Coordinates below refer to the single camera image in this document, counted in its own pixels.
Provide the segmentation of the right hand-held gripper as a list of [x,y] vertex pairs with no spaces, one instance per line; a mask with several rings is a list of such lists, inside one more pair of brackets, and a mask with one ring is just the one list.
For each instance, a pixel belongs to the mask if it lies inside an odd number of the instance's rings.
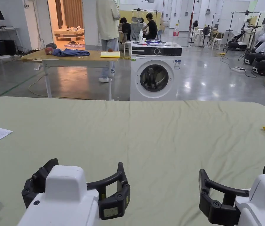
[[[224,194],[222,202],[210,197],[211,189]],[[199,193],[199,209],[211,224],[265,226],[265,166],[250,191],[219,184],[200,169]]]

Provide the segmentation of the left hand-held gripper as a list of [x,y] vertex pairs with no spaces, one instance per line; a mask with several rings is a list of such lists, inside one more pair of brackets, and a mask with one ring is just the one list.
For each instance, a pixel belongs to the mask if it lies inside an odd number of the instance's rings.
[[[123,217],[130,202],[130,185],[122,162],[108,178],[86,183],[81,167],[49,160],[25,182],[21,192],[26,211],[19,226],[98,226],[99,219]],[[107,196],[106,187],[117,183]]]

